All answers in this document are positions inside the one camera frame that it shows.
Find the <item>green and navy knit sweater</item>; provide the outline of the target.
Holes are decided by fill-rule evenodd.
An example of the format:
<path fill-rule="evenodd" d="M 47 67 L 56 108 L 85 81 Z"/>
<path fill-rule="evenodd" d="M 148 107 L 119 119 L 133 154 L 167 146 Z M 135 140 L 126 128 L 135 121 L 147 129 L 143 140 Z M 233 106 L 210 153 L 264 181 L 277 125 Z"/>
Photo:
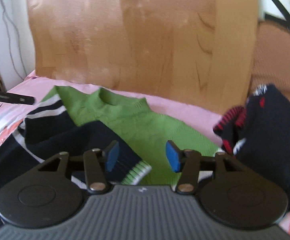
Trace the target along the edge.
<path fill-rule="evenodd" d="M 81 155 L 114 140 L 120 152 L 106 178 L 126 185 L 176 184 L 165 155 L 169 140 L 206 156 L 218 148 L 184 122 L 152 111 L 145 98 L 54 86 L 0 145 L 0 188 L 59 152 Z"/>

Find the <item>pink floral bed sheet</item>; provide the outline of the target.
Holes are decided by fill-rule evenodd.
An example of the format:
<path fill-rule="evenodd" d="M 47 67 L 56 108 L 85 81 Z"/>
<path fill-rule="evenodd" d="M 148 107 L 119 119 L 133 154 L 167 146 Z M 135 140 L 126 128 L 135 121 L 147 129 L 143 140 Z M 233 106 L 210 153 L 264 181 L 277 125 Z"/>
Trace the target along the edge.
<path fill-rule="evenodd" d="M 64 80 L 53 80 L 47 77 L 39 77 L 35 72 L 32 72 L 25 78 L 25 81 L 11 88 L 9 92 L 33 96 L 37 102 L 40 102 L 53 86 L 70 86 L 86 94 L 91 94 L 98 89 L 98 86 L 93 84 L 77 84 Z M 121 91 L 116 91 L 115 93 L 133 98 L 146 98 L 147 103 L 154 112 L 170 115 L 185 122 L 217 145 L 221 142 L 212 132 L 213 125 L 220 119 L 220 115 L 216 113 L 158 96 Z M 33 109 L 34 106 L 0 103 L 0 145 L 20 124 L 24 116 Z M 290 234 L 290 213 L 283 219 L 280 226 Z"/>

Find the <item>black red striped garment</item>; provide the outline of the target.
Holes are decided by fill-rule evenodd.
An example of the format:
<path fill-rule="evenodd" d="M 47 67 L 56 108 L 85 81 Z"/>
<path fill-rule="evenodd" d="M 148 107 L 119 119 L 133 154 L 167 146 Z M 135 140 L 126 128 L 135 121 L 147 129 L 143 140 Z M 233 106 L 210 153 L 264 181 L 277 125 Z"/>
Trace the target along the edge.
<path fill-rule="evenodd" d="M 290 209 L 290 101 L 273 84 L 259 85 L 213 132 L 226 153 L 283 188 Z"/>

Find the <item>wooden headboard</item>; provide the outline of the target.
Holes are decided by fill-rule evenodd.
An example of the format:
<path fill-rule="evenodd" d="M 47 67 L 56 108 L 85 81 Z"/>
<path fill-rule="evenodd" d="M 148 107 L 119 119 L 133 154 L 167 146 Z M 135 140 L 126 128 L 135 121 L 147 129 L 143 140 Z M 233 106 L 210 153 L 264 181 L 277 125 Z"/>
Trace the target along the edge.
<path fill-rule="evenodd" d="M 223 113 L 247 97 L 257 0 L 28 0 L 36 73 Z"/>

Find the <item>brown upholstered chair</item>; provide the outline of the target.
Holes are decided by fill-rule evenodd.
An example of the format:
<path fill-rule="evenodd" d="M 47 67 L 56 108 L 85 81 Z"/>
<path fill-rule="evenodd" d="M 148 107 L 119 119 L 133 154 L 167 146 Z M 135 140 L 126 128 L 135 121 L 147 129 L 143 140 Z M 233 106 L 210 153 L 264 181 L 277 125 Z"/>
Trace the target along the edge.
<path fill-rule="evenodd" d="M 290 101 L 290 31 L 262 22 L 257 31 L 249 94 L 272 83 Z"/>

